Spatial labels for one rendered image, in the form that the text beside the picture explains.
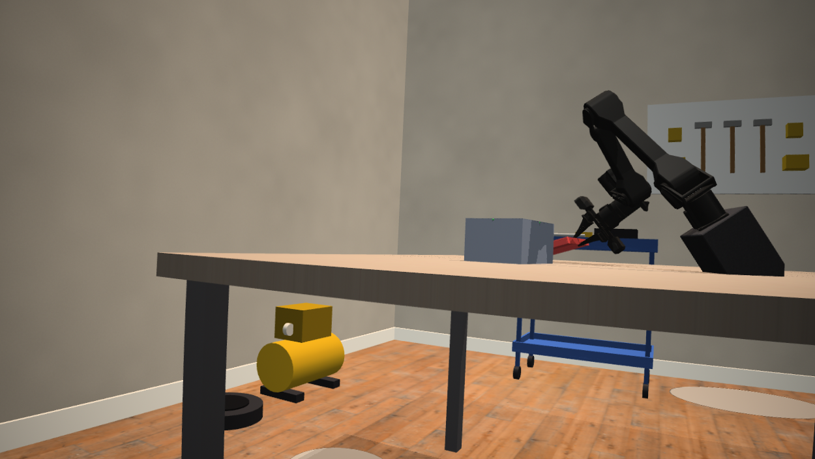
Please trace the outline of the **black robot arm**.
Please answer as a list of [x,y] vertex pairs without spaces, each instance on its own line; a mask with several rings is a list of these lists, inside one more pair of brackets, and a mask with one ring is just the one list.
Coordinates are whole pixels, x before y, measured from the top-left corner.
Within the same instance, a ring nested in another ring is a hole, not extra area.
[[634,171],[617,139],[653,172],[653,186],[666,201],[675,209],[684,208],[692,228],[702,231],[728,217],[711,191],[717,186],[715,178],[686,159],[664,152],[624,114],[616,94],[607,90],[588,100],[582,114],[591,139],[610,166],[598,182],[626,217],[639,208],[648,211],[649,201],[645,200],[652,191],[644,176]]

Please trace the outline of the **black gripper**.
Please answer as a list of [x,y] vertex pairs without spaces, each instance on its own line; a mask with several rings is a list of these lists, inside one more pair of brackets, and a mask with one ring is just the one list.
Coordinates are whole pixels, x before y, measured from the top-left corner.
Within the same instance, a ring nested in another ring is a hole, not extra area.
[[586,214],[582,215],[583,220],[580,227],[578,227],[577,232],[575,232],[574,238],[577,238],[582,234],[582,232],[585,231],[585,229],[594,223],[601,230],[601,232],[596,232],[594,235],[591,235],[584,241],[580,242],[578,246],[598,240],[601,242],[608,242],[608,246],[611,248],[611,251],[614,254],[619,254],[622,252],[625,245],[619,237],[614,237],[609,231],[611,228],[624,220],[624,218],[626,218],[620,209],[617,208],[617,205],[614,204],[614,201],[607,205],[602,211],[598,212],[598,214],[596,214],[593,210],[595,206],[591,204],[591,201],[588,198],[585,198],[585,196],[580,196],[579,198],[575,199],[574,202],[577,204],[578,208],[587,212]]

